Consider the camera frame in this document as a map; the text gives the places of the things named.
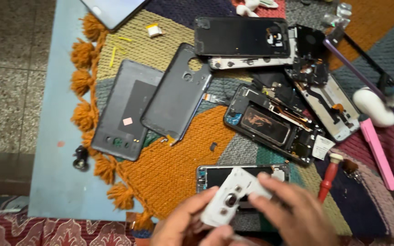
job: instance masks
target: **red screwdriver handle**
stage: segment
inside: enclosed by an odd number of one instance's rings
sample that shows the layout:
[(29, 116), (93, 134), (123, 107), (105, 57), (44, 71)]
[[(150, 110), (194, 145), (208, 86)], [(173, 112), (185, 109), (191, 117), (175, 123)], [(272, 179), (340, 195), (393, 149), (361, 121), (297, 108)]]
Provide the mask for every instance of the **red screwdriver handle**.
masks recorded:
[(332, 181), (335, 178), (338, 170), (338, 164), (340, 161), (343, 160), (343, 157), (339, 154), (330, 154), (331, 161), (328, 165), (328, 168), (325, 172), (325, 178), (320, 183), (320, 190), (319, 190), (319, 200), (321, 203), (325, 201), (326, 195), (328, 194), (329, 190), (332, 187)]

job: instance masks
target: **multicolored rug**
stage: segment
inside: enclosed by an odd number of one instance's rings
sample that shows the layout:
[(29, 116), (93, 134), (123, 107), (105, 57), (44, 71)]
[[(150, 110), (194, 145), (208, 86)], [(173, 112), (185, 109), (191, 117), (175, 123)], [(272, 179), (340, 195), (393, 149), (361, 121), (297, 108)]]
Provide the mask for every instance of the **multicolored rug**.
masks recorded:
[[(346, 2), (353, 6), (347, 33), (394, 76), (394, 1)], [(304, 6), (299, 0), (287, 0), (280, 5), (285, 8), (284, 15), (290, 24), (298, 22), (321, 28), (318, 23), (321, 17), (335, 9), (336, 3), (313, 0), (311, 5)], [(272, 15), (271, 11), (261, 11), (265, 16)], [(280, 11), (273, 14), (284, 16)], [(97, 46), (81, 41), (74, 44), (72, 60), (78, 70), (74, 72), (72, 88), (79, 96), (90, 90), (91, 102), (80, 98), (81, 103), (71, 120), (83, 132), (82, 143), (96, 160), (95, 175), (113, 184), (108, 195), (114, 199), (116, 207), (131, 208), (133, 198), (143, 205), (144, 212), (137, 215), (135, 228), (151, 228), (151, 216), (164, 219), (179, 202), (193, 195), (195, 169), (199, 165), (285, 161), (280, 154), (225, 126), (222, 117), (226, 108), (206, 101), (200, 105), (182, 141), (169, 147), (158, 135), (149, 132), (136, 162), (116, 160), (90, 148), (99, 114), (106, 105), (121, 60), (131, 59), (166, 70), (181, 42), (193, 44), (195, 16), (232, 15), (235, 15), (235, 8), (229, 0), (153, 0), (113, 34), (108, 34), (93, 16), (84, 19), (85, 34), (97, 41)], [(165, 35), (148, 37), (145, 26), (153, 22), (159, 23)], [(114, 47), (123, 52), (113, 52)], [(339, 50), (354, 63), (361, 62), (347, 44), (342, 44)], [(362, 86), (355, 76), (341, 67), (338, 59), (333, 57), (330, 63), (337, 80), (349, 94)], [(92, 76), (84, 70), (90, 67)], [(208, 93), (215, 95), (232, 95), (239, 84), (251, 82), (244, 70), (216, 72), (214, 76)], [(391, 149), (394, 128), (379, 130), (379, 135), (384, 149)], [(209, 149), (213, 142), (217, 143), (214, 152)], [(323, 204), (337, 232), (340, 235), (394, 237), (394, 201), (378, 176), (361, 134), (354, 134), (332, 151), (358, 163), (362, 177), (362, 182), (357, 183), (340, 170)], [(317, 161), (308, 168), (290, 166), (293, 182), (313, 193), (318, 192), (327, 166), (325, 161)], [(115, 172), (125, 184), (114, 182)], [(234, 223), (236, 229), (245, 231), (268, 227), (266, 221), (256, 217), (237, 218)]]

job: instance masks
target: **red patterned fabric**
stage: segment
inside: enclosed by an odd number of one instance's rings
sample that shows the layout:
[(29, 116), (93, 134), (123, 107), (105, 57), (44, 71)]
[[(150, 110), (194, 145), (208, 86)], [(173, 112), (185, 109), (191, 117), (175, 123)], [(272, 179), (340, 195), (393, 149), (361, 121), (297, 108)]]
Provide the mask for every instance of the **red patterned fabric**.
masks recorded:
[[(238, 6), (238, 4), (244, 4), (244, 0), (231, 0), (233, 6)], [(255, 13), (259, 17), (279, 17), (279, 18), (285, 18), (285, 0), (275, 0), (275, 2), (279, 5), (278, 8), (273, 9), (273, 8), (265, 8), (262, 6), (259, 6), (257, 9), (255, 9)]]
[(116, 221), (0, 215), (0, 246), (134, 246), (130, 225)]

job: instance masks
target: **yellow wire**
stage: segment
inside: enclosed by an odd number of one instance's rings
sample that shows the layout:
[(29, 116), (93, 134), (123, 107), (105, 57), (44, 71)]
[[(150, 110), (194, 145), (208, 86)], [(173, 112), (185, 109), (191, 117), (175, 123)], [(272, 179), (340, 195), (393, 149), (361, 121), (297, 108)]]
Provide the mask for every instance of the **yellow wire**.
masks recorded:
[(109, 67), (113, 66), (113, 60), (115, 59), (115, 52), (117, 51), (117, 48), (114, 46), (112, 50), (112, 57), (110, 58), (110, 64)]
[(120, 37), (120, 36), (118, 36), (118, 35), (115, 35), (115, 34), (112, 34), (112, 36), (113, 36), (113, 37), (115, 37), (115, 38), (117, 38), (117, 39), (122, 39), (122, 40), (126, 40), (126, 41), (129, 41), (129, 42), (132, 42), (132, 40), (131, 40), (131, 39), (129, 39), (129, 38)]

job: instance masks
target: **pink sticker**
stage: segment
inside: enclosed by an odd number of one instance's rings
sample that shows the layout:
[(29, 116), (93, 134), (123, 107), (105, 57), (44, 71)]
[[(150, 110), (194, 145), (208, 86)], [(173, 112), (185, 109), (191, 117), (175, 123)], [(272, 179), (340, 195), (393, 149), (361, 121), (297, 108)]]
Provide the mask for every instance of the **pink sticker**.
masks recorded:
[(123, 120), (124, 126), (130, 125), (133, 123), (132, 118), (127, 118)]

